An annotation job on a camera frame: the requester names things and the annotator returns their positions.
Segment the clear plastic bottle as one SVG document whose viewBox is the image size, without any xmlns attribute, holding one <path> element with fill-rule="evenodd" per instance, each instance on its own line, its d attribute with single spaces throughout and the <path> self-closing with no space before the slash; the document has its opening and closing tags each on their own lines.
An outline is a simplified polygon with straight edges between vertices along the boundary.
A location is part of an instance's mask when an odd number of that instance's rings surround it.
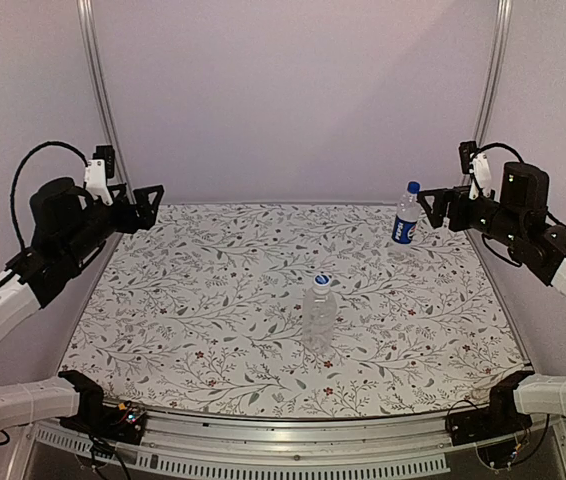
<svg viewBox="0 0 566 480">
<path fill-rule="evenodd" d="M 302 340 L 316 354 L 326 353 L 331 346 L 337 302 L 329 283 L 314 283 L 302 304 Z"/>
</svg>

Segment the white Pocari Sweat cap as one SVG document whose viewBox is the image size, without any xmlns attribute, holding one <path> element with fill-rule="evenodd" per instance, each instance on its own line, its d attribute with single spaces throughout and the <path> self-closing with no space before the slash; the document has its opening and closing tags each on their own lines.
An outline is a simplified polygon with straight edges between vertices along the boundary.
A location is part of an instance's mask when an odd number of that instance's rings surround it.
<svg viewBox="0 0 566 480">
<path fill-rule="evenodd" d="M 326 274 L 318 274 L 313 278 L 313 285 L 319 288 L 327 288 L 331 284 L 331 277 Z"/>
</svg>

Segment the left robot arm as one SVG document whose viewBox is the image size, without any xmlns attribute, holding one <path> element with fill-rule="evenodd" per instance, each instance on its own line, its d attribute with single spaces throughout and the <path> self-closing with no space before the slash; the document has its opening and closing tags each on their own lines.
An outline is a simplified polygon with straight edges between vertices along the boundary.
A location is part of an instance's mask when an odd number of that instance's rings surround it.
<svg viewBox="0 0 566 480">
<path fill-rule="evenodd" d="M 32 243 L 0 274 L 0 342 L 19 324 L 46 308 L 103 251 L 114 233 L 151 229 L 164 195 L 161 185 L 134 190 L 107 188 L 106 204 L 69 177 L 43 185 L 30 199 Z M 86 375 L 70 370 L 39 382 L 0 386 L 0 431 L 59 418 L 84 433 L 111 426 L 104 393 Z"/>
</svg>

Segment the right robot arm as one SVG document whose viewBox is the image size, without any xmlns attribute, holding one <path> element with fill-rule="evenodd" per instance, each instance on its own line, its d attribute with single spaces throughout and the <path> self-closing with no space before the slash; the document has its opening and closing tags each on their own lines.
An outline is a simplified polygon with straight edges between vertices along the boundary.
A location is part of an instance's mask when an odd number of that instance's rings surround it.
<svg viewBox="0 0 566 480">
<path fill-rule="evenodd" d="M 508 162 L 498 195 L 458 186 L 418 194 L 430 225 L 454 232 L 474 229 L 506 246 L 510 259 L 566 297 L 566 225 L 548 222 L 549 176 L 525 163 Z M 516 371 L 489 391 L 484 408 L 452 413 L 446 429 L 456 445 L 531 427 L 534 414 L 566 416 L 566 376 Z"/>
</svg>

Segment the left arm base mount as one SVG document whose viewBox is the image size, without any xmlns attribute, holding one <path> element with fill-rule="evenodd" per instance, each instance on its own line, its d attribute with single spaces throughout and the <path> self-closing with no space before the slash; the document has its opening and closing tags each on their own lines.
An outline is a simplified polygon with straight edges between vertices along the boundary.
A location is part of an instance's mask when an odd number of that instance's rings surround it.
<svg viewBox="0 0 566 480">
<path fill-rule="evenodd" d="M 140 445 L 147 423 L 146 412 L 130 401 L 123 408 L 104 403 L 102 387 L 86 375 L 67 370 L 58 377 L 68 381 L 79 394 L 76 414 L 60 417 L 60 425 L 80 433 L 130 445 Z"/>
</svg>

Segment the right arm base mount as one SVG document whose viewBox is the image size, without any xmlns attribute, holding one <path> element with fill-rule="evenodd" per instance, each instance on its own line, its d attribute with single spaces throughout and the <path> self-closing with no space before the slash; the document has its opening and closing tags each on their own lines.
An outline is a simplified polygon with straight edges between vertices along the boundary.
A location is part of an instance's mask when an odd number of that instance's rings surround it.
<svg viewBox="0 0 566 480">
<path fill-rule="evenodd" d="M 529 429 L 532 418 L 518 412 L 514 391 L 531 375 L 531 371 L 518 371 L 501 380 L 490 389 L 486 407 L 448 413 L 445 428 L 452 444 L 465 445 Z"/>
</svg>

